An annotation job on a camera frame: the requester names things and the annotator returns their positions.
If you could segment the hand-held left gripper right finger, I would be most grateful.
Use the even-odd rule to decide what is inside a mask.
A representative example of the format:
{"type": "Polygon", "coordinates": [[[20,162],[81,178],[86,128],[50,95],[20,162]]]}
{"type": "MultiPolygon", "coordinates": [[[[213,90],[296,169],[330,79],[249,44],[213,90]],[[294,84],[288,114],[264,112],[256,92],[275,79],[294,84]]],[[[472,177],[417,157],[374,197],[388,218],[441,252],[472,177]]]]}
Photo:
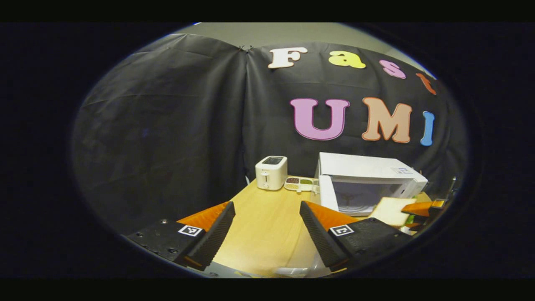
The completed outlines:
{"type": "Polygon", "coordinates": [[[357,220],[309,201],[301,202],[299,214],[324,265],[332,272],[368,267],[413,240],[413,236],[374,217],[357,220]]]}

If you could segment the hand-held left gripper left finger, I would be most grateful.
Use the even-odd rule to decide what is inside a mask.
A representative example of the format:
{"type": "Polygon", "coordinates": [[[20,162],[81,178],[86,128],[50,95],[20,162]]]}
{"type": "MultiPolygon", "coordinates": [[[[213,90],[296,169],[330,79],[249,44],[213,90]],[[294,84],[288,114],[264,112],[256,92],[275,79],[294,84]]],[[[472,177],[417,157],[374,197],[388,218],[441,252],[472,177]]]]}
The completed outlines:
{"type": "Polygon", "coordinates": [[[160,219],[126,237],[168,261],[203,272],[221,248],[236,215],[232,201],[179,220],[160,219]]]}

